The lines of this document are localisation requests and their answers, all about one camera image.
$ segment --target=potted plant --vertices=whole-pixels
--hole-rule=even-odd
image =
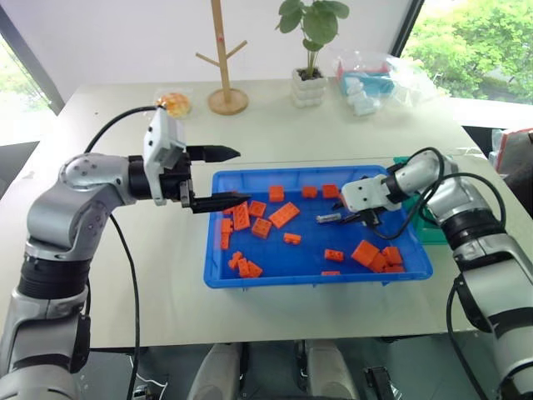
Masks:
[[[318,52],[337,35],[338,18],[347,18],[349,13],[346,4],[329,0],[313,0],[310,5],[301,0],[285,0],[281,4],[276,29],[289,33],[300,27],[307,50],[307,67],[292,71],[292,99],[297,107],[322,103],[326,78],[316,66]]]

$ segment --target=window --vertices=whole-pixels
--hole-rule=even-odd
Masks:
[[[0,145],[38,141],[52,129],[49,101],[0,37]]]
[[[533,104],[533,0],[426,0],[401,53],[455,98]]]

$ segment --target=wooden base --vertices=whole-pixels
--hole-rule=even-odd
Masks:
[[[211,111],[221,115],[235,115],[248,106],[248,96],[239,89],[230,89],[232,95],[230,102],[224,102],[224,92],[222,89],[212,93],[207,99],[207,104]]]

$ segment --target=green trees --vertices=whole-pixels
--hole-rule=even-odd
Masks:
[[[402,57],[451,96],[533,103],[533,0],[428,2]]]

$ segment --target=white wall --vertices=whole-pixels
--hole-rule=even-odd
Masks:
[[[345,0],[351,15],[322,52],[331,74],[333,48],[388,52],[409,0]],[[64,100],[84,83],[208,81],[218,70],[209,0],[0,0]],[[303,66],[298,31],[274,30],[281,0],[222,0],[230,78],[285,78]]]

